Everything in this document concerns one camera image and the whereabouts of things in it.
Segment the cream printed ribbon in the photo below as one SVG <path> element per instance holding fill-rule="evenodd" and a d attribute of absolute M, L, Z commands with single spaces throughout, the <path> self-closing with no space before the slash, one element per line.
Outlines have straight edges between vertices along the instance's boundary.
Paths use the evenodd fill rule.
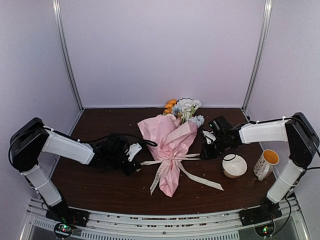
<path fill-rule="evenodd" d="M 185 154 L 170 158 L 161 158 L 158 160 L 144 161 L 141 163 L 142 166 L 150 166 L 159 164 L 156 171 L 153 182 L 149 188 L 150 195 L 153 194 L 154 190 L 159 186 L 160 190 L 168 197 L 172 197 L 179 186 L 180 171 L 182 171 L 189 179 L 201 183 L 203 185 L 224 191 L 219 183 L 198 177 L 185 170 L 182 165 L 182 161 L 195 161 L 200 160 L 199 153 Z"/>

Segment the blue hydrangea flower stem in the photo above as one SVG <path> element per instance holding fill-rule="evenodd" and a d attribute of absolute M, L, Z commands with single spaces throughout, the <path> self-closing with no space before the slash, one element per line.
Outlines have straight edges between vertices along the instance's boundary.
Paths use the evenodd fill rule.
<path fill-rule="evenodd" d="M 205 118 L 203 115 L 192 116 L 188 119 L 188 121 L 193 122 L 196 127 L 199 129 L 205 122 Z"/>

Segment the pink wrapping paper sheet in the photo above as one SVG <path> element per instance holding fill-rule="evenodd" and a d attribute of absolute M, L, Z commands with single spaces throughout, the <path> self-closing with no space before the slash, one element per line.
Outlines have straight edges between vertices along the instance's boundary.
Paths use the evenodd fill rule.
<path fill-rule="evenodd" d="M 187 155 L 193 144 L 198 128 L 195 123 L 187 120 L 180 121 L 172 114 L 157 115 L 137 123 L 144 140 L 155 142 L 157 146 L 150 146 L 149 151 L 154 160 Z"/>

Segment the white flower stem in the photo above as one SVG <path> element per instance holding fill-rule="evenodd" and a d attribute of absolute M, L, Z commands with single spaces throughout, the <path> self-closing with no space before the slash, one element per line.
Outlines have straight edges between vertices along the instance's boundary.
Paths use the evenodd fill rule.
<path fill-rule="evenodd" d="M 172 108 L 172 114 L 184 124 L 187 120 L 194 116 L 195 112 L 202 106 L 198 99 L 182 98 Z"/>

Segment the orange flower stem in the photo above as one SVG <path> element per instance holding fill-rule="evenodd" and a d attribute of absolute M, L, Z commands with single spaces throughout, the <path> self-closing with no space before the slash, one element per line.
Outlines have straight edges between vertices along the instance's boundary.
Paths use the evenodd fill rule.
<path fill-rule="evenodd" d="M 175 98 L 170 99 L 164 106 L 164 115 L 173 114 L 175 115 L 174 106 L 177 104 L 177 100 Z"/>

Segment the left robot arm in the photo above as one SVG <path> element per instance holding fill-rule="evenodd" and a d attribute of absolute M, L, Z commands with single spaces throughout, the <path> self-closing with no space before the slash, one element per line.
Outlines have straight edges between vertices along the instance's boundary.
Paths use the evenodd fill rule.
<path fill-rule="evenodd" d="M 128 134 L 111 133 L 91 141 L 81 141 L 46 126 L 35 117 L 15 132 L 9 140 L 8 159 L 47 204 L 61 222 L 72 218 L 63 194 L 53 184 L 39 163 L 42 154 L 66 158 L 102 171 L 121 170 L 126 176 L 139 170 L 135 156 L 143 149 L 144 140 L 130 143 Z"/>

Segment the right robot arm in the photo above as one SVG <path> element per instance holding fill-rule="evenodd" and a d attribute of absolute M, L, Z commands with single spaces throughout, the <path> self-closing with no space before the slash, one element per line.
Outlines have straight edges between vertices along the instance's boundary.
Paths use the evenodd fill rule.
<path fill-rule="evenodd" d="M 310 170 L 315 155 L 320 153 L 320 138 L 302 112 L 236 126 L 220 115 L 208 125 L 210 130 L 201 133 L 205 139 L 200 152 L 202 159 L 215 159 L 227 150 L 253 143 L 265 147 L 287 146 L 287 162 L 256 210 L 256 216 L 261 221 L 268 220 L 276 212 L 279 202 L 296 187 Z"/>

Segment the round white bowl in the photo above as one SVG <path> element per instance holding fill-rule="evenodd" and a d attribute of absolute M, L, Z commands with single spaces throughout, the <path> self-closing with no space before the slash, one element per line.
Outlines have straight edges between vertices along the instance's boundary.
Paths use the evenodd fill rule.
<path fill-rule="evenodd" d="M 228 154 L 222 160 L 222 172 L 230 179 L 238 179 L 243 176 L 248 169 L 247 162 L 237 154 Z"/>

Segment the white mug yellow inside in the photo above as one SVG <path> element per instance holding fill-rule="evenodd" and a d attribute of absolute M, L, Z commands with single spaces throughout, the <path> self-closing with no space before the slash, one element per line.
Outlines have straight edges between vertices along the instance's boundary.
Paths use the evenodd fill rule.
<path fill-rule="evenodd" d="M 267 178 L 273 171 L 274 166 L 276 166 L 279 161 L 279 155 L 275 151 L 271 149 L 265 149 L 253 167 L 253 172 L 258 181 L 261 182 Z"/>

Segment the aluminium front rail base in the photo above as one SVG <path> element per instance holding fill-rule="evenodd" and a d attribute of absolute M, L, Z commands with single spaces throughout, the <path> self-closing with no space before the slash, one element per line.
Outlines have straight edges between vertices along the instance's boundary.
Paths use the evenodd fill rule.
<path fill-rule="evenodd" d="M 282 215 L 243 225 L 240 210 L 184 215 L 134 215 L 90 210 L 85 227 L 78 226 L 70 240 L 308 240 L 310 234 L 295 197 L 279 204 Z"/>

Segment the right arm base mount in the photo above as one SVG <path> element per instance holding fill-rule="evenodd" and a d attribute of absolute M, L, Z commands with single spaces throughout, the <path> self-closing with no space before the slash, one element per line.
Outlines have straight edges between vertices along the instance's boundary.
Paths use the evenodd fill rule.
<path fill-rule="evenodd" d="M 279 218 L 283 215 L 280 209 L 276 209 L 272 213 L 267 213 L 263 212 L 260 206 L 254 208 L 244 208 L 239 211 L 238 214 L 243 227 L 271 221 L 272 219 Z"/>

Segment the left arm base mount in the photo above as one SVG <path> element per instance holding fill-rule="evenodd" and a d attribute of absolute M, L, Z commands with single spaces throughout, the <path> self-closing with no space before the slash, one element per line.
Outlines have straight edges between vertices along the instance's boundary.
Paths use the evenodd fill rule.
<path fill-rule="evenodd" d="M 47 210 L 45 217 L 47 219 L 55 220 L 57 222 L 67 223 L 76 227 L 86 227 L 89 220 L 90 213 L 86 210 L 79 210 L 69 208 L 67 214 L 58 217 L 58 214 L 53 214 Z"/>

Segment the right aluminium frame post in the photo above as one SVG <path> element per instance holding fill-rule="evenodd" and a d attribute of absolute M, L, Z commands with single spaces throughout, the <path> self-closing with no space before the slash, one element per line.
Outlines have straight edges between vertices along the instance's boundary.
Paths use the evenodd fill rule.
<path fill-rule="evenodd" d="M 246 113 L 248 111 L 250 99 L 252 97 L 255 83 L 256 83 L 256 80 L 258 77 L 259 69 L 261 66 L 263 52 L 264 52 L 264 48 L 266 46 L 269 28 L 270 28 L 272 9 L 273 9 L 273 1 L 272 0 L 265 0 L 257 50 L 256 50 L 254 62 L 253 62 L 253 67 L 252 67 L 252 71 L 251 71 L 251 75 L 250 75 L 250 79 L 249 79 L 249 84 L 248 84 L 245 98 L 244 98 L 242 108 L 241 108 L 244 113 Z"/>

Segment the aluminium frame post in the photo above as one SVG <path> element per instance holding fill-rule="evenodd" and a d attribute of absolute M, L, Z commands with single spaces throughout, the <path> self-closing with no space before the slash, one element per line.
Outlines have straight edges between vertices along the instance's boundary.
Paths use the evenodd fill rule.
<path fill-rule="evenodd" d="M 64 31 L 64 26 L 63 26 L 63 18 L 62 18 L 62 12 L 61 12 L 61 3 L 59 0 L 53 0 L 52 1 L 52 6 L 53 6 L 53 13 L 56 21 L 56 26 L 58 30 L 58 35 L 59 35 L 59 40 L 60 40 L 60 45 L 61 45 L 61 50 L 62 50 L 62 56 L 63 56 L 63 62 L 67 74 L 68 81 L 71 86 L 71 91 L 72 94 L 75 98 L 77 108 L 79 109 L 80 112 L 84 110 L 81 97 L 79 94 L 79 90 L 76 84 L 73 68 L 72 68 L 72 63 L 70 60 L 70 55 L 68 51 L 68 46 L 67 46 L 67 41 L 66 41 L 66 35 Z"/>
<path fill-rule="evenodd" d="M 244 98 L 242 108 L 241 108 L 244 113 L 246 113 L 248 111 L 250 99 L 252 97 L 255 83 L 256 83 L 256 80 L 258 77 L 259 69 L 261 66 L 263 52 L 264 52 L 264 48 L 266 46 L 269 28 L 270 28 L 272 9 L 273 9 L 273 1 L 272 0 L 265 0 L 257 50 L 256 50 L 254 62 L 253 62 L 253 67 L 252 67 L 252 71 L 251 71 L 251 75 L 250 75 L 250 79 L 249 79 L 249 84 L 248 84 L 245 98 Z"/>

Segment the left aluminium frame post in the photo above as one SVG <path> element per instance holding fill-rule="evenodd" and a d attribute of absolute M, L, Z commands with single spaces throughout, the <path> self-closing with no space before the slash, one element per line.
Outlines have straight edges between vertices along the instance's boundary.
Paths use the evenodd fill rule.
<path fill-rule="evenodd" d="M 67 46 L 67 41 L 66 41 L 66 35 L 64 31 L 64 26 L 63 26 L 63 18 L 62 18 L 62 12 L 61 12 L 61 3 L 59 0 L 53 0 L 52 1 L 52 6 L 53 6 L 53 13 L 56 21 L 56 26 L 58 30 L 58 35 L 59 35 L 59 40 L 60 40 L 60 45 L 61 45 L 61 50 L 62 50 L 62 56 L 63 56 L 63 62 L 67 74 L 68 81 L 71 86 L 71 91 L 72 94 L 75 98 L 77 108 L 79 109 L 80 112 L 84 110 L 81 97 L 79 94 L 79 90 L 76 84 L 73 68 L 72 68 L 72 63 L 70 60 L 70 55 L 68 51 L 68 46 Z"/>

